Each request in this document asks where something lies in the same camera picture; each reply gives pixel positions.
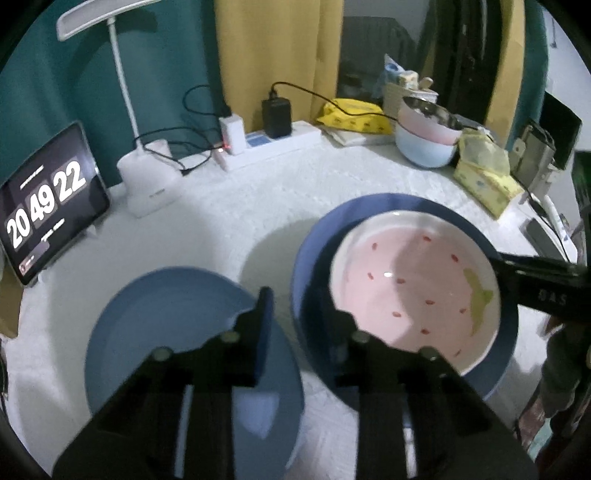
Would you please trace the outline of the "black smartphone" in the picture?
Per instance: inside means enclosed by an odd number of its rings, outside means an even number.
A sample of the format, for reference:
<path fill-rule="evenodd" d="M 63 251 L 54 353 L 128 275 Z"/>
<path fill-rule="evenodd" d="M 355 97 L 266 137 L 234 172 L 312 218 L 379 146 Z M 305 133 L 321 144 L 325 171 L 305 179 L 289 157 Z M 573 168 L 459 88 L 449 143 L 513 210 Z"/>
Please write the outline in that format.
<path fill-rule="evenodd" d="M 530 219 L 525 226 L 525 236 L 540 257 L 563 260 L 564 256 L 537 219 Z"/>

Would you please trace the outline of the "teal curtain left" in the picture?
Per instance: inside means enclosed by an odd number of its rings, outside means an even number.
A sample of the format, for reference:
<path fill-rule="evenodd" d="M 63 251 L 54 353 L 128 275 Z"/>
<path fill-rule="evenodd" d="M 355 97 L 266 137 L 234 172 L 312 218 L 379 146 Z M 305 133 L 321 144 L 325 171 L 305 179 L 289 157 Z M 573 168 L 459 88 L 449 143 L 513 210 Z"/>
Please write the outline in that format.
<path fill-rule="evenodd" d="M 109 186 L 120 182 L 116 163 L 133 149 L 137 135 L 146 142 L 168 140 L 176 155 L 221 142 L 213 2 L 160 1 L 116 19 L 136 128 L 118 84 L 107 26 L 58 40 L 56 22 L 74 5 L 1 4 L 2 179 L 74 121 L 81 122 Z"/>

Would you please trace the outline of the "white power strip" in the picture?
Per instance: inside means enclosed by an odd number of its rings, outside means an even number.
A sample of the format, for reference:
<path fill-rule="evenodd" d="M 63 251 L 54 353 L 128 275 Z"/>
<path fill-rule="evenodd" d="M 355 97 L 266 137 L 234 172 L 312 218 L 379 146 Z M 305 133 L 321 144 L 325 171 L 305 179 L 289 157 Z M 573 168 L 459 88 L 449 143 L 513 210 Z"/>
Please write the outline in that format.
<path fill-rule="evenodd" d="M 290 136 L 272 139 L 263 130 L 245 135 L 246 149 L 232 155 L 223 149 L 214 151 L 212 158 L 225 172 L 235 171 L 278 156 L 315 147 L 321 143 L 322 130 L 306 121 L 291 124 Z"/>

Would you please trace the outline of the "steel bowl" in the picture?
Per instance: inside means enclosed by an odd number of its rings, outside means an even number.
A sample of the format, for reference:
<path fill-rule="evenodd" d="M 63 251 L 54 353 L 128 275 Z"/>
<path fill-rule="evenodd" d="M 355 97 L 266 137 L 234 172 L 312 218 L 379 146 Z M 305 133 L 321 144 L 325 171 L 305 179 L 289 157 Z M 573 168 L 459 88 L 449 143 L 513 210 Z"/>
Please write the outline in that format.
<path fill-rule="evenodd" d="M 426 118 L 435 120 L 439 125 L 452 130 L 462 130 L 463 125 L 458 118 L 449 112 L 446 108 L 436 103 L 424 100 L 418 97 L 405 96 L 404 104 L 417 113 L 421 113 Z"/>

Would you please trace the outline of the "yellow tissue box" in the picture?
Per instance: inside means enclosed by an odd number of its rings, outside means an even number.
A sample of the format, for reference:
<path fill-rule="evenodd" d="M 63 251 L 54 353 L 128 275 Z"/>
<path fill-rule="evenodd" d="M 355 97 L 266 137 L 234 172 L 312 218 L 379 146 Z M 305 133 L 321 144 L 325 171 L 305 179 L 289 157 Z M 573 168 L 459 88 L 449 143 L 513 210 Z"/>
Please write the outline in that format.
<path fill-rule="evenodd" d="M 510 174 L 509 155 L 484 129 L 465 128 L 454 178 L 495 219 L 524 189 Z"/>

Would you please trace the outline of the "tablet showing clock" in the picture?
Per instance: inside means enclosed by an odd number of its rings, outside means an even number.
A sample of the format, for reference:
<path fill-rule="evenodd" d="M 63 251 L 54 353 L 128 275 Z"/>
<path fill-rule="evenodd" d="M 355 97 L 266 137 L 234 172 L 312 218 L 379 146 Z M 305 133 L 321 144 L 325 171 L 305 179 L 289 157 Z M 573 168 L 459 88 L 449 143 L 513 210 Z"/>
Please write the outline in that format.
<path fill-rule="evenodd" d="M 111 200 L 76 121 L 31 154 L 1 186 L 1 247 L 27 287 L 109 210 Z"/>

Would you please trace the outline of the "white phone charger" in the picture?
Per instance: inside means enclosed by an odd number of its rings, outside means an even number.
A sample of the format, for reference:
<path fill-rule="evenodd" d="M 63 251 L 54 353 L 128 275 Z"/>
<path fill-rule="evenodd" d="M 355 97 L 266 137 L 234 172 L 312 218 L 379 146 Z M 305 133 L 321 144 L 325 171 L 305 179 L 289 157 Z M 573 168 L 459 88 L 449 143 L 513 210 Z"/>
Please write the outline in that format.
<path fill-rule="evenodd" d="M 231 155 L 239 155 L 245 152 L 245 126 L 242 117 L 232 113 L 228 117 L 219 118 L 223 148 Z"/>

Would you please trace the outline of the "large blue plate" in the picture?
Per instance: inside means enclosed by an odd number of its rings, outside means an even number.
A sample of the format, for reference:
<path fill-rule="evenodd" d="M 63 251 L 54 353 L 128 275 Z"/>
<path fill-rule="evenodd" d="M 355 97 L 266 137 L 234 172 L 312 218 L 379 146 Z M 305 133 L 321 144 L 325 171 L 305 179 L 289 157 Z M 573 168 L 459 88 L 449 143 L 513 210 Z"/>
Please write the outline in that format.
<path fill-rule="evenodd" d="M 238 284 L 203 269 L 170 267 L 135 279 L 110 300 L 90 335 L 90 411 L 98 412 L 153 349 L 198 348 L 255 303 Z M 236 478 L 283 478 L 297 457 L 303 415 L 297 360 L 283 329 L 273 323 L 259 385 L 233 393 Z"/>

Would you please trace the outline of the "large blue bowl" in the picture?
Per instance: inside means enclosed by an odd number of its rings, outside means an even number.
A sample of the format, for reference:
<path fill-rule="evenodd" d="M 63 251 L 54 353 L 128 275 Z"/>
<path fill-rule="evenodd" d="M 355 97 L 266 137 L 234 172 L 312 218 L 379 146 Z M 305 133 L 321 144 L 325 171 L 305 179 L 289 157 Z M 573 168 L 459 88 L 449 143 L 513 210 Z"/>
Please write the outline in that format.
<path fill-rule="evenodd" d="M 318 300 L 329 293 L 329 270 L 339 244 L 366 219 L 388 211 L 408 210 L 435 215 L 464 231 L 487 257 L 501 255 L 485 235 L 452 209 L 434 201 L 401 193 L 365 195 L 342 203 L 311 228 L 294 262 L 290 302 L 298 340 L 308 363 L 332 393 L 354 410 L 359 409 L 356 388 L 335 386 L 339 369 L 332 363 L 334 343 L 322 326 Z M 510 288 L 501 289 L 501 324 L 487 357 L 465 379 L 482 399 L 489 399 L 501 384 L 514 355 L 519 329 L 518 306 Z"/>

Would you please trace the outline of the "yellow teal curtain right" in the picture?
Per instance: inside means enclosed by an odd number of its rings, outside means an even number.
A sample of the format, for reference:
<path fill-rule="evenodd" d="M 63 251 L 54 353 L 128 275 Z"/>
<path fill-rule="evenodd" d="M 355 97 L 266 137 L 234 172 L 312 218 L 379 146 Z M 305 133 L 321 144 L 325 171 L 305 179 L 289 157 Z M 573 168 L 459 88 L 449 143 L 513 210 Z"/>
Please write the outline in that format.
<path fill-rule="evenodd" d="M 502 1 L 500 59 L 485 126 L 513 148 L 542 112 L 549 68 L 544 9 L 537 1 Z"/>

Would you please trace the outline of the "cream yellow bowl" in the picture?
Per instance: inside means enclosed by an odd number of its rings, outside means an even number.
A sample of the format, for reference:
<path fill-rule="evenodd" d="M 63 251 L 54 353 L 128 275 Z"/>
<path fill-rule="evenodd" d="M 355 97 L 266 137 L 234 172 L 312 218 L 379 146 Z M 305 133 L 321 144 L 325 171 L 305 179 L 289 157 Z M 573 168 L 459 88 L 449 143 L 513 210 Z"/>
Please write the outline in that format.
<path fill-rule="evenodd" d="M 472 332 L 474 336 L 481 328 L 484 320 L 484 312 L 487 305 L 494 297 L 494 291 L 485 289 L 475 271 L 469 268 L 464 269 L 464 276 L 471 288 L 470 314 L 472 318 Z"/>

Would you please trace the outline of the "white tablecloth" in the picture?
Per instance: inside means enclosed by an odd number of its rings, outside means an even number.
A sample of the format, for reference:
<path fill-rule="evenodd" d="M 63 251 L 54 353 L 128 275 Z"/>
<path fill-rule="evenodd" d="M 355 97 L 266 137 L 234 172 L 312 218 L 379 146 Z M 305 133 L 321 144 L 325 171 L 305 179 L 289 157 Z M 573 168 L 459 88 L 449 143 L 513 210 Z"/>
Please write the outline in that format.
<path fill-rule="evenodd" d="M 294 258 L 319 218 L 353 198 L 405 193 L 438 202 L 475 225 L 502 252 L 531 255 L 522 202 L 499 219 L 455 181 L 451 170 L 421 170 L 392 145 L 315 148 L 225 172 L 208 163 L 187 176 L 183 197 L 137 219 L 120 187 L 95 235 L 81 239 L 22 297 L 19 332 L 5 345 L 7 412 L 32 457 L 50 470 L 87 422 L 87 342 L 103 308 L 133 279 L 166 266 L 197 266 L 256 292 L 270 286 L 276 318 L 294 337 Z"/>

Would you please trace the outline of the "pink strawberry bowl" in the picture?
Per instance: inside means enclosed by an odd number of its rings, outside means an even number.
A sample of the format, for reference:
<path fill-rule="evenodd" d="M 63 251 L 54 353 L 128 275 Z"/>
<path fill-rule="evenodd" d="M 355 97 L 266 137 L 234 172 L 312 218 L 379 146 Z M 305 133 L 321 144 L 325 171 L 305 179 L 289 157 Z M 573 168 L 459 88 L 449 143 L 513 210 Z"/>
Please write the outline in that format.
<path fill-rule="evenodd" d="M 474 336 L 465 268 L 494 291 Z M 429 213 L 391 211 L 353 227 L 332 258 L 329 292 L 359 329 L 400 350 L 433 347 L 462 375 L 486 358 L 500 331 L 491 262 L 463 230 Z"/>

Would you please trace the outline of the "white desk lamp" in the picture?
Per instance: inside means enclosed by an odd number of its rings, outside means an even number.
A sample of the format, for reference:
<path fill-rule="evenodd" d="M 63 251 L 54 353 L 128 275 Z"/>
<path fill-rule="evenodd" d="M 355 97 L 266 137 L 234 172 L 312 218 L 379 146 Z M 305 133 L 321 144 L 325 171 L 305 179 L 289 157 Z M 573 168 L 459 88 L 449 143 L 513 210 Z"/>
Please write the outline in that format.
<path fill-rule="evenodd" d="M 127 209 L 136 218 L 145 217 L 177 200 L 181 195 L 182 181 L 181 165 L 172 159 L 165 140 L 156 143 L 157 149 L 146 147 L 141 141 L 119 50 L 117 17 L 148 4 L 147 1 L 133 0 L 89 0 L 61 14 L 56 21 L 57 38 L 61 42 L 97 24 L 104 23 L 107 26 L 115 71 L 134 143 L 134 149 L 121 157 L 116 167 L 125 187 Z"/>

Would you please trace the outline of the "black power adapter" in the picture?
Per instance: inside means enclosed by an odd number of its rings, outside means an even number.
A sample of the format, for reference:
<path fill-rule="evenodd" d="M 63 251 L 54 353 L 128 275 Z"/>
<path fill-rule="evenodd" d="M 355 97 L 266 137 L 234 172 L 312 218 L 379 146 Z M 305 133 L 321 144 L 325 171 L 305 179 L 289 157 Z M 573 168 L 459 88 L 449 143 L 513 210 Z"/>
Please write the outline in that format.
<path fill-rule="evenodd" d="M 263 131 L 272 139 L 290 136 L 291 105 L 290 100 L 271 96 L 262 102 Z"/>

